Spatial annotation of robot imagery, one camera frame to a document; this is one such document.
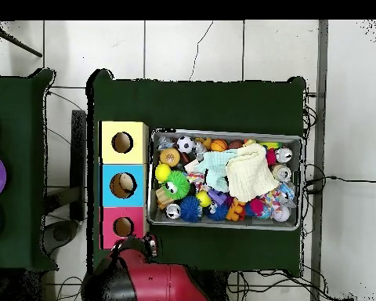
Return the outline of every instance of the dark green tablecloth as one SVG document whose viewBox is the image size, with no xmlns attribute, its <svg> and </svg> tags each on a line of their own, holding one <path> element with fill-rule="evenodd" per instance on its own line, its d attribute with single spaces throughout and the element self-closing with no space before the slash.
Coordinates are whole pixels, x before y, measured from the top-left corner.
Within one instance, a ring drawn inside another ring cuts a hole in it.
<svg viewBox="0 0 376 301">
<path fill-rule="evenodd" d="M 53 72 L 0 77 L 0 158 L 7 182 L 0 194 L 0 268 L 50 270 L 41 251 L 45 144 L 43 106 Z"/>
<path fill-rule="evenodd" d="M 87 84 L 93 146 L 98 121 L 142 121 L 150 127 L 302 135 L 302 78 L 289 82 L 159 82 L 112 80 L 96 71 Z M 98 151 L 94 149 L 93 265 L 99 250 Z M 159 240 L 158 261 L 204 270 L 287 269 L 299 275 L 300 228 L 295 231 L 150 226 Z"/>
</svg>

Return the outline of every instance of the white towel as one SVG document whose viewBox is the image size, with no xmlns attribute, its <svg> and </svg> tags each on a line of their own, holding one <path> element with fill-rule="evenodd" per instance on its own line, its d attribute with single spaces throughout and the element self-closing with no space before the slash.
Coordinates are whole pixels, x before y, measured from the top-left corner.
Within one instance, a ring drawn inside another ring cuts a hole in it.
<svg viewBox="0 0 376 301">
<path fill-rule="evenodd" d="M 237 149 L 237 157 L 226 166 L 229 192 L 240 202 L 263 195 L 280 183 L 267 167 L 266 150 L 257 143 Z"/>
</svg>

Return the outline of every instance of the yellow ball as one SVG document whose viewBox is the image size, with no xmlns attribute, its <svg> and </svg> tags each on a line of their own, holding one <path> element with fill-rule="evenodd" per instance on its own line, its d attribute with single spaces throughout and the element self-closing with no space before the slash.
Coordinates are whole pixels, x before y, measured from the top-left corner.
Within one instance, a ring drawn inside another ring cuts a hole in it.
<svg viewBox="0 0 376 301">
<path fill-rule="evenodd" d="M 167 180 L 168 175 L 171 172 L 170 166 L 167 164 L 159 164 L 154 171 L 154 176 L 159 183 L 163 183 L 165 180 Z"/>
<path fill-rule="evenodd" d="M 212 200 L 205 190 L 201 190 L 199 193 L 197 193 L 197 199 L 201 201 L 201 207 L 203 208 L 208 207 L 212 203 Z"/>
</svg>

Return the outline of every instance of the gray bin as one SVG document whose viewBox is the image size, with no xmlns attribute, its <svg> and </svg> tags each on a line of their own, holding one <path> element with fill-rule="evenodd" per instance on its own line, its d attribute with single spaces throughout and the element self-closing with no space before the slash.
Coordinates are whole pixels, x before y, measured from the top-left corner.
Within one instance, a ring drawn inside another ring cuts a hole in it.
<svg viewBox="0 0 376 301">
<path fill-rule="evenodd" d="M 227 141 L 253 139 L 257 142 L 281 142 L 284 146 L 292 150 L 293 157 L 287 163 L 292 171 L 291 181 L 295 185 L 296 208 L 291 210 L 290 218 L 280 223 L 273 219 L 258 219 L 256 217 L 246 216 L 244 220 L 232 222 L 223 220 L 215 222 L 209 219 L 205 214 L 201 221 L 197 223 L 185 222 L 181 219 L 173 220 L 165 216 L 157 207 L 156 190 L 159 183 L 154 177 L 154 170 L 159 161 L 160 152 L 154 148 L 154 142 L 157 142 L 159 136 L 170 138 L 179 138 L 180 136 L 191 137 L 211 137 L 212 139 L 224 139 Z M 266 134 L 246 134 L 241 132 L 206 132 L 199 130 L 168 130 L 156 129 L 150 137 L 149 149 L 149 177 L 148 177 L 148 196 L 147 196 L 147 218 L 154 225 L 173 225 L 185 227 L 223 227 L 233 229 L 253 229 L 253 230 L 295 230 L 299 227 L 302 218 L 302 182 L 305 180 L 305 161 L 304 161 L 304 142 L 299 136 L 284 135 L 266 135 Z"/>
</svg>

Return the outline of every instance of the green spiky ball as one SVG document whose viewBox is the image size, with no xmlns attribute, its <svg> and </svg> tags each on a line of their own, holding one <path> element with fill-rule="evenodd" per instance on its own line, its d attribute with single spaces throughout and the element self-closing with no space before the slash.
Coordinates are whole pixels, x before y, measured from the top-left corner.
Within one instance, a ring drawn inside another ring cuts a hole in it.
<svg viewBox="0 0 376 301">
<path fill-rule="evenodd" d="M 181 200 L 190 191 L 190 183 L 181 171 L 172 171 L 161 186 L 166 195 L 173 200 Z"/>
</svg>

